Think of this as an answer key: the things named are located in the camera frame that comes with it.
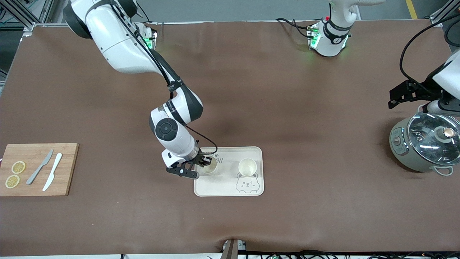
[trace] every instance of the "metal frame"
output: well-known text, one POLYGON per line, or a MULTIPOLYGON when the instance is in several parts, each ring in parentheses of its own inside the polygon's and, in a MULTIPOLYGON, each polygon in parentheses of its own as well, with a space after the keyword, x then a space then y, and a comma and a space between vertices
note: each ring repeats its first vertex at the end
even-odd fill
POLYGON ((8 73, 0 68, 0 76, 4 78, 4 80, 0 80, 0 94, 1 91, 3 90, 3 86, 5 85, 6 82, 6 77, 8 76, 8 73))
POLYGON ((40 17, 36 17, 19 0, 0 0, 0 4, 19 22, 6 23, 0 30, 23 30, 32 29, 33 24, 44 24, 50 16, 54 0, 44 0, 45 3, 40 12, 40 17))
POLYGON ((446 18, 451 12, 460 6, 460 0, 450 0, 441 9, 430 15, 431 23, 437 23, 441 19, 446 18))
POLYGON ((24 28, 24 33, 23 37, 30 37, 32 36, 32 32, 34 31, 34 28, 40 26, 40 27, 68 27, 67 24, 34 24, 32 28, 24 28))

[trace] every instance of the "black cable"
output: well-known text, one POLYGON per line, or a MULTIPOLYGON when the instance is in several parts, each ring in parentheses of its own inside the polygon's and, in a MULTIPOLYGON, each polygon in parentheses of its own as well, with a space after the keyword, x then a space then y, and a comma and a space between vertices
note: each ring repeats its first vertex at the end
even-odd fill
POLYGON ((333 254, 331 254, 331 253, 329 253, 329 252, 322 252, 322 251, 317 251, 317 252, 318 252, 318 253, 324 253, 324 254, 327 256, 327 258, 329 258, 329 255, 330 255, 330 256, 332 256, 334 259, 339 259, 337 256, 335 256, 335 255, 333 255, 333 254))
POLYGON ((5 14, 6 14, 6 10, 3 9, 2 6, 0 6, 0 15, 2 16, 2 17, 0 17, 0 20, 2 20, 5 17, 5 14))
MULTIPOLYGON (((370 256, 368 257, 367 259, 413 259, 413 258, 408 258, 408 256, 414 254, 416 252, 410 252, 406 255, 396 255, 394 253, 388 253, 388 255, 383 255, 383 256, 380 256, 380 255, 373 255, 373 256, 370 256)), ((423 252, 421 253, 421 256, 425 256, 425 254, 429 257, 431 257, 432 259, 437 259, 437 256, 436 255, 433 255, 432 253, 428 253, 428 252, 423 252)))
MULTIPOLYGON (((289 24, 289 25, 291 25, 293 27, 296 27, 295 24, 293 24, 292 22, 290 22, 290 21, 288 21, 288 20, 286 20, 284 18, 278 18, 278 19, 276 19, 276 21, 284 21, 287 24, 289 24)), ((307 27, 303 27, 303 26, 297 26, 297 27, 300 28, 300 29, 307 29, 307 27)))
POLYGON ((292 19, 292 22, 284 19, 284 18, 278 18, 276 19, 276 21, 284 21, 286 22, 287 24, 297 28, 297 31, 303 36, 303 37, 306 37, 306 38, 309 38, 309 39, 312 39, 313 37, 312 36, 309 36, 309 35, 306 35, 306 34, 303 34, 300 29, 307 29, 307 27, 304 27, 304 26, 298 26, 297 23, 295 22, 295 19, 292 19))
POLYGON ((302 259, 302 255, 299 253, 291 253, 293 256, 295 256, 296 259, 302 259))
POLYGON ((305 38, 310 38, 310 39, 313 39, 313 36, 308 36, 307 34, 303 34, 299 27, 297 26, 297 23, 295 22, 295 19, 292 19, 292 22, 294 23, 295 27, 297 28, 297 31, 305 38))
POLYGON ((452 256, 455 256, 455 257, 458 258, 459 256, 458 256, 457 254, 459 254, 459 253, 460 253, 460 252, 453 252, 453 253, 450 253, 450 254, 446 255, 444 258, 447 259, 447 258, 452 257, 452 256))
POLYGON ((403 69, 403 60, 404 60, 404 55, 406 54, 406 50, 407 48, 409 47, 409 45, 418 37, 420 36, 422 33, 426 32, 428 29, 431 29, 433 27, 435 27, 436 25, 440 24, 440 23, 443 23, 443 22, 446 22, 450 19, 453 19, 457 16, 460 16, 460 13, 459 14, 455 14, 453 16, 450 16, 450 17, 447 17, 447 18, 444 18, 442 20, 439 20, 437 23, 434 23, 434 24, 431 24, 430 26, 424 28, 423 30, 421 30, 420 32, 418 32, 414 37, 412 37, 412 39, 409 40, 409 42, 406 44, 406 46, 404 47, 404 49, 402 50, 402 53, 401 53, 401 58, 399 59, 399 69, 401 70, 401 73, 407 78, 409 79, 410 81, 412 81, 413 83, 417 84, 419 87, 421 87, 422 89, 424 89, 425 91, 427 91, 428 93, 430 94, 434 94, 433 92, 431 92, 430 90, 428 90, 426 87, 424 87, 421 83, 419 83, 417 80, 413 79, 412 77, 410 77, 403 69))
POLYGON ((147 14, 145 13, 144 9, 142 8, 141 4, 139 4, 139 2, 137 2, 139 8, 141 8, 142 12, 144 13, 145 15, 145 18, 147 18, 147 21, 150 21, 149 17, 147 16, 147 14))
POLYGON ((211 142, 211 143, 214 145, 214 147, 216 148, 216 150, 214 150, 214 152, 201 152, 200 154, 202 154, 202 155, 212 155, 212 154, 214 154, 214 153, 217 152, 217 149, 218 149, 218 148, 217 148, 216 143, 214 143, 214 141, 210 140, 209 138, 207 138, 206 136, 204 136, 204 135, 201 134, 200 132, 198 132, 198 131, 192 129, 189 125, 185 125, 185 126, 186 126, 189 130, 191 130, 191 131, 197 133, 197 134, 200 135, 201 137, 205 138, 207 141, 211 142))
POLYGON ((133 34, 133 32, 128 28, 128 26, 126 25, 125 21, 123 21, 123 18, 121 17, 121 15, 123 15, 123 12, 120 10, 120 8, 118 6, 115 6, 115 5, 110 5, 112 7, 112 10, 114 11, 114 13, 116 14, 117 18, 120 20, 120 22, 125 26, 126 30, 129 31, 129 33, 131 34, 131 36, 133 36, 133 38, 138 42, 139 45, 143 46, 143 50, 147 53, 147 55, 150 56, 150 58, 153 60, 153 62, 155 63, 155 65, 158 67, 158 69, 160 70, 161 74, 163 75, 163 77, 165 78, 165 81, 168 85, 171 84, 171 81, 169 81, 169 78, 168 76, 166 75, 165 71, 163 70, 163 67, 160 65, 160 63, 158 63, 158 61, 155 59, 155 57, 152 55, 152 53, 148 50, 149 48, 147 47, 147 43, 144 42, 144 40, 142 40, 143 43, 141 43, 141 41, 138 39, 138 37, 136 35, 133 34))
POLYGON ((312 257, 309 257, 308 259, 313 259, 313 258, 315 258, 316 256, 317 256, 317 257, 321 257, 321 259, 325 259, 324 257, 322 257, 322 256, 321 256, 321 255, 319 255, 319 254, 317 254, 317 255, 313 255, 312 257))
POLYGON ((455 43, 455 42, 452 42, 450 39, 449 39, 449 31, 450 29, 452 29, 452 27, 456 24, 460 22, 460 19, 456 20, 455 22, 453 22, 452 24, 450 24, 447 28, 446 28, 446 31, 444 32, 444 39, 446 40, 446 42, 451 45, 451 46, 454 46, 454 47, 460 47, 460 43, 455 43))

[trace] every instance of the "brown mat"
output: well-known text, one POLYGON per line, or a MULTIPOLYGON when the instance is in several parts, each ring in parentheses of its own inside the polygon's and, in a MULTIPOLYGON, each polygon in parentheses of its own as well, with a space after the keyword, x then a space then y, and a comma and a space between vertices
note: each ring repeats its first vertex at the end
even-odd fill
MULTIPOLYGON (((258 146, 265 192, 200 198, 165 171, 149 129, 168 98, 157 74, 121 74, 68 28, 24 38, 0 99, 9 143, 80 144, 66 197, 0 199, 1 255, 460 250, 460 168, 417 174, 393 158, 392 126, 422 103, 387 108, 406 42, 428 20, 357 22, 335 58, 278 23, 159 28, 158 50, 205 105, 191 123, 220 146, 258 146)), ((450 51, 440 28, 414 42, 423 80, 450 51)))

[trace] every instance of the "tray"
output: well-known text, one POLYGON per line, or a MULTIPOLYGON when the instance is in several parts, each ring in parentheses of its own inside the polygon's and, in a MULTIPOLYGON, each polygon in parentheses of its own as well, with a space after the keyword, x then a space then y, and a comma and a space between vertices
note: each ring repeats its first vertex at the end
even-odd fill
MULTIPOLYGON (((213 147, 201 148, 203 152, 211 152, 213 147)), ((203 172, 196 166, 200 177, 194 180, 194 192, 197 196, 258 196, 264 192, 264 169, 262 150, 258 147, 219 147, 217 153, 211 155, 217 161, 216 170, 212 174, 203 172), (257 164, 256 173, 252 177, 244 177, 238 171, 238 164, 245 158, 253 159, 257 164)))

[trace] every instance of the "yellow floor line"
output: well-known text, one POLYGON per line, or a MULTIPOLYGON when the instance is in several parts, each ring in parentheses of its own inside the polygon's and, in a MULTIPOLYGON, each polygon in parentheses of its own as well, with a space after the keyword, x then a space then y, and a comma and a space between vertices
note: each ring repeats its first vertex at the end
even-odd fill
POLYGON ((415 13, 415 8, 414 4, 412 3, 412 0, 406 0, 407 8, 409 9, 410 17, 412 19, 418 19, 417 14, 415 13))

